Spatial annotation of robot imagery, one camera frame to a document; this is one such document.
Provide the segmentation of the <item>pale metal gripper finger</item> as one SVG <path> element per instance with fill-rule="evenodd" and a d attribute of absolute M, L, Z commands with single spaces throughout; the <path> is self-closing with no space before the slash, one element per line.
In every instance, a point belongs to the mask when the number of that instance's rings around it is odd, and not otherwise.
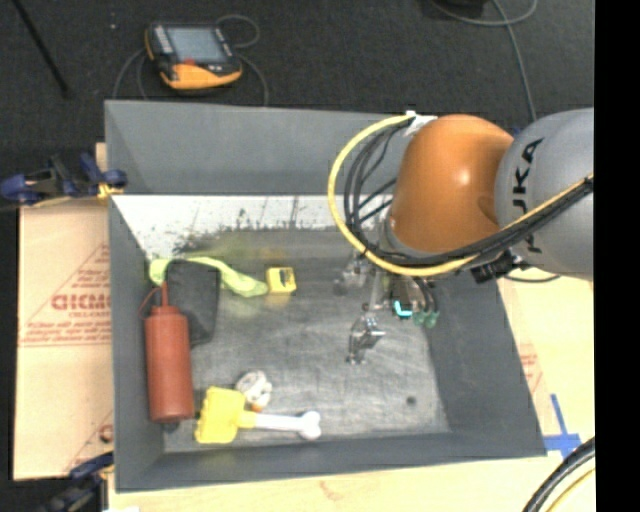
<path fill-rule="evenodd" d="M 361 290 L 371 274 L 371 264 L 367 258 L 352 254 L 333 281 L 335 295 L 347 295 L 353 290 Z"/>
<path fill-rule="evenodd" d="M 373 349 L 385 335 L 386 331 L 379 325 L 375 314 L 363 314 L 351 327 L 346 362 L 363 363 L 366 351 Z"/>

